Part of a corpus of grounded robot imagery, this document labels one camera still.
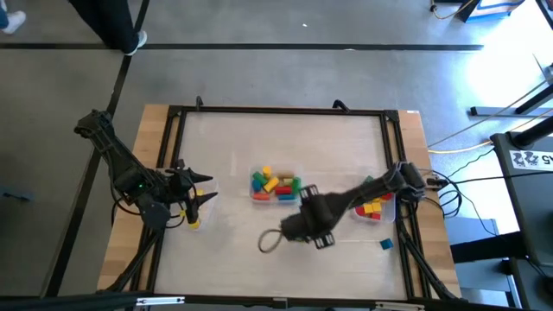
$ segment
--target concrete floor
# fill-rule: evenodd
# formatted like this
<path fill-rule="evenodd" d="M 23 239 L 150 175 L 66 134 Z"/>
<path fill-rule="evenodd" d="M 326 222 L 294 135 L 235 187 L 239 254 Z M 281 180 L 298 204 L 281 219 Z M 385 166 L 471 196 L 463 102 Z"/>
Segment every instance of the concrete floor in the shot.
<path fill-rule="evenodd" d="M 137 15 L 141 1 L 130 0 Z M 8 1 L 28 23 L 0 43 L 98 43 L 64 0 Z M 419 110 L 429 143 L 478 121 L 473 105 L 510 104 L 543 75 L 533 52 L 549 26 L 532 1 L 503 21 L 438 21 L 425 0 L 157 0 L 143 28 L 149 43 L 386 43 L 483 44 L 479 52 L 430 51 L 187 51 L 144 50 L 133 57 L 114 123 L 132 146 L 145 104 L 301 105 Z M 441 13 L 455 6 L 443 5 Z M 0 295 L 39 295 L 91 153 L 73 134 L 79 118 L 104 109 L 122 55 L 108 50 L 0 49 L 0 185 L 30 191 L 32 203 L 2 199 Z M 524 120 L 494 119 L 437 146 L 480 143 Z M 486 149 L 433 155 L 451 173 Z M 91 293 L 110 234 L 111 197 L 101 165 L 62 284 L 63 295 Z M 456 178 L 498 175 L 493 154 Z M 503 181 L 462 187 L 483 218 L 501 232 L 517 230 Z M 476 217 L 470 205 L 461 215 Z"/>

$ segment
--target green block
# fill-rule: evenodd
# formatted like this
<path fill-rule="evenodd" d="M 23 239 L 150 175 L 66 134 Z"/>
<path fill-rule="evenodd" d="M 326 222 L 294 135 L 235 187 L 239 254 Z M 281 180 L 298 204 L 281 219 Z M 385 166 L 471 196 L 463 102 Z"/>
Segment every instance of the green block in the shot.
<path fill-rule="evenodd" d="M 265 186 L 265 184 L 266 184 L 267 182 L 269 182 L 269 181 L 267 181 L 267 180 L 265 179 L 265 177 L 263 177 L 263 176 L 261 175 L 261 173 L 259 173 L 259 172 L 253 173 L 253 175 L 252 175 L 251 177 L 253 177 L 253 179 L 256 180 L 256 181 L 261 182 L 261 185 L 262 185 L 262 186 Z"/>
<path fill-rule="evenodd" d="M 292 193 L 293 194 L 300 193 L 301 188 L 302 188 L 302 180 L 299 177 L 294 177 L 294 180 L 292 181 Z"/>

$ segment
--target table leg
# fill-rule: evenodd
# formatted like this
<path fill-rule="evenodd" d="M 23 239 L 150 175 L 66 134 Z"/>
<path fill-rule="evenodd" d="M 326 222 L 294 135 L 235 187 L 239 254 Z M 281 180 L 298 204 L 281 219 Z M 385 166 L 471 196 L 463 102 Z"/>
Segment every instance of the table leg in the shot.
<path fill-rule="evenodd" d="M 528 254 L 521 232 L 451 245 L 451 253 L 454 263 L 502 257 L 521 258 Z"/>

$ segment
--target white cable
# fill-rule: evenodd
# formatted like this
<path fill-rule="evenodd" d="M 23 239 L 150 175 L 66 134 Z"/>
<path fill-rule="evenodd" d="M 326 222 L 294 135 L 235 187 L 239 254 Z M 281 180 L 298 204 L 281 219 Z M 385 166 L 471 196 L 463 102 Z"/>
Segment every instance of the white cable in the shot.
<path fill-rule="evenodd" d="M 466 131 L 466 130 L 472 129 L 474 126 L 479 125 L 479 124 L 481 124 L 481 123 L 483 123 L 483 122 L 489 120 L 490 118 L 499 115 L 501 112 L 506 111 L 507 109 L 513 107 L 513 106 L 514 106 L 516 103 L 518 103 L 521 99 L 525 98 L 526 96 L 530 95 L 532 92 L 536 91 L 536 90 L 538 89 L 538 87 L 542 86 L 545 82 L 547 82 L 546 79 L 545 79 L 544 81 L 540 82 L 540 84 L 538 84 L 537 86 L 534 86 L 534 87 L 533 87 L 531 90 L 529 90 L 525 95 L 523 95 L 523 96 L 520 97 L 519 99 L 515 100 L 512 104 L 508 105 L 507 107 L 501 109 L 500 111 L 495 112 L 494 114 L 492 114 L 492 115 L 489 116 L 489 117 L 485 117 L 485 118 L 481 119 L 479 122 L 477 122 L 477 123 L 475 123 L 475 124 L 472 124 L 472 125 L 468 126 L 468 127 L 465 128 L 465 129 L 456 131 L 455 133 L 453 133 L 453 134 L 451 134 L 451 135 L 449 135 L 449 136 L 447 136 L 447 137 L 445 137 L 445 138 L 443 138 L 443 139 L 441 139 L 441 140 L 439 140 L 439 141 L 437 141 L 437 142 L 435 142 L 435 143 L 430 144 L 430 145 L 428 146 L 428 148 L 431 148 L 431 147 L 433 147 L 433 146 L 436 146 L 438 143 L 445 142 L 445 141 L 447 141 L 449 138 L 451 138 L 451 137 L 453 137 L 453 136 L 457 136 L 457 135 L 461 134 L 462 132 L 464 132 L 464 131 Z"/>

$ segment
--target black desk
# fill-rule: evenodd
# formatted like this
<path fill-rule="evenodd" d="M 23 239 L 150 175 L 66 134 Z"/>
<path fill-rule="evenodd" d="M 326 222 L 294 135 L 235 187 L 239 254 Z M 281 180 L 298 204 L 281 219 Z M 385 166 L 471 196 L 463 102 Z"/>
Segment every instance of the black desk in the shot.
<path fill-rule="evenodd" d="M 518 149 L 509 142 L 506 134 L 495 134 L 491 139 L 504 175 L 537 172 L 533 169 L 515 168 L 510 151 Z M 553 153 L 553 137 L 543 138 L 532 149 L 522 150 L 521 163 L 525 168 L 530 168 L 532 166 L 525 161 L 526 151 Z M 553 174 L 511 178 L 506 179 L 505 183 L 520 232 L 452 245 L 454 262 L 529 256 L 533 263 L 553 267 Z"/>

